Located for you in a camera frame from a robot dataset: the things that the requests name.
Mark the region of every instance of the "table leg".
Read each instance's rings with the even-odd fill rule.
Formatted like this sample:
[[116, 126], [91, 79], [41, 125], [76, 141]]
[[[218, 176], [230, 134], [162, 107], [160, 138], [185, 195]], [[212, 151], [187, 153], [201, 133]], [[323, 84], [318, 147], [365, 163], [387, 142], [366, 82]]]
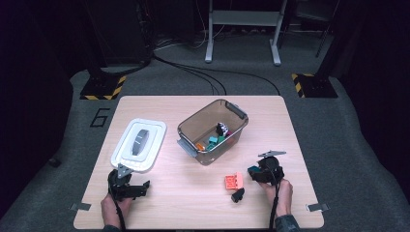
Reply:
[[208, 46], [206, 48], [205, 63], [212, 62], [212, 52], [214, 51], [214, 21], [213, 21], [213, 1], [209, 0], [209, 28], [208, 28]]
[[280, 34], [280, 27], [283, 22], [283, 16], [284, 16], [284, 10], [286, 8], [286, 3], [287, 3], [287, 0], [283, 0], [281, 7], [280, 7], [280, 12], [278, 14], [278, 22], [277, 22], [277, 28], [275, 29], [274, 38], [269, 40], [271, 44], [272, 57], [274, 58], [275, 66], [280, 66], [280, 57], [279, 57], [277, 43], [278, 43], [278, 37]]

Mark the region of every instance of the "wooden table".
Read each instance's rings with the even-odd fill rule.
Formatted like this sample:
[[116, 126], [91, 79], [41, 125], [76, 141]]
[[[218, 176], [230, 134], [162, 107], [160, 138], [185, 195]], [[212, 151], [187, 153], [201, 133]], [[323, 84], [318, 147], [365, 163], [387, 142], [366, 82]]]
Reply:
[[[237, 104], [247, 112], [249, 123], [237, 144], [208, 166], [190, 157], [178, 144], [177, 127], [216, 99]], [[101, 229], [101, 200], [107, 192], [110, 158], [132, 119], [163, 121], [167, 132], [153, 168], [133, 173], [130, 184], [151, 181], [147, 195], [132, 202], [126, 218], [129, 229], [259, 229], [267, 228], [271, 206], [265, 192], [247, 170], [270, 150], [286, 151], [277, 156], [285, 178], [294, 187], [292, 213], [302, 228], [323, 226], [321, 212], [307, 211], [317, 203], [308, 170], [282, 97], [276, 96], [138, 96], [120, 99], [102, 145], [82, 203], [89, 211], [77, 212], [74, 227]], [[242, 172], [245, 195], [234, 203], [234, 190], [225, 188], [224, 177]]]

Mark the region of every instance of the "clear plastic bin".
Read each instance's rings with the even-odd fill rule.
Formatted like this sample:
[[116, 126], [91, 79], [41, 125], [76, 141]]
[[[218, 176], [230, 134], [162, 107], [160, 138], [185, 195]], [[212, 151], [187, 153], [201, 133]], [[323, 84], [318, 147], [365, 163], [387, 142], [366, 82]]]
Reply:
[[[181, 137], [178, 144], [202, 165], [209, 165], [238, 142], [248, 121], [247, 113], [238, 105], [216, 100], [178, 126]], [[223, 137], [217, 132], [219, 123], [228, 128], [228, 133]]]

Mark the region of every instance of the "yellow black hazard tape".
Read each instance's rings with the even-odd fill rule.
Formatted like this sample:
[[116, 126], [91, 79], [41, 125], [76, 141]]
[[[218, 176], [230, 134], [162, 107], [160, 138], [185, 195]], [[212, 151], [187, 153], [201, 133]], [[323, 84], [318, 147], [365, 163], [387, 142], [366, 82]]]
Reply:
[[296, 92], [298, 92], [299, 98], [305, 98], [306, 95], [304, 93], [304, 89], [302, 88], [302, 84], [300, 82], [301, 76], [309, 76], [313, 77], [313, 74], [300, 74], [300, 73], [292, 73], [293, 83], [295, 84]]
[[118, 79], [118, 82], [113, 83], [113, 89], [108, 90], [104, 94], [84, 94], [80, 96], [81, 100], [115, 100], [121, 92], [126, 76], [122, 76]]

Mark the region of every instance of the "gray carpet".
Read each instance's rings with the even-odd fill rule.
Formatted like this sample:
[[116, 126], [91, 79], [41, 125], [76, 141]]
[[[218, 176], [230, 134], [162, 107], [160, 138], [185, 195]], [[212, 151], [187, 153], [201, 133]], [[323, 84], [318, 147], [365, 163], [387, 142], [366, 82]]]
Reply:
[[[296, 93], [291, 73], [315, 73], [331, 38], [321, 56], [315, 58], [317, 38], [287, 36], [279, 51], [280, 67], [273, 65], [269, 38], [253, 35], [216, 42], [212, 64], [204, 63], [206, 44], [199, 48], [174, 45], [155, 53], [179, 64], [255, 74], [278, 87], [287, 104], [318, 201], [331, 207], [323, 212], [325, 225], [313, 231], [410, 231], [410, 207], [404, 194], [364, 140], [355, 109], [338, 80], [330, 77], [337, 99], [300, 99]], [[270, 83], [255, 76], [206, 73], [223, 84], [227, 95], [278, 94]], [[58, 168], [44, 166], [1, 219], [0, 231], [76, 231], [73, 228], [75, 211], [69, 207], [81, 201], [122, 96], [218, 93], [205, 80], [156, 60], [128, 75], [116, 100], [80, 100], [79, 93], [87, 80], [87, 72], [79, 72], [71, 79], [73, 106], [64, 141], [55, 154], [62, 164]], [[213, 84], [223, 95], [217, 82]], [[101, 108], [107, 109], [100, 113], [107, 116], [105, 125], [90, 128]]]

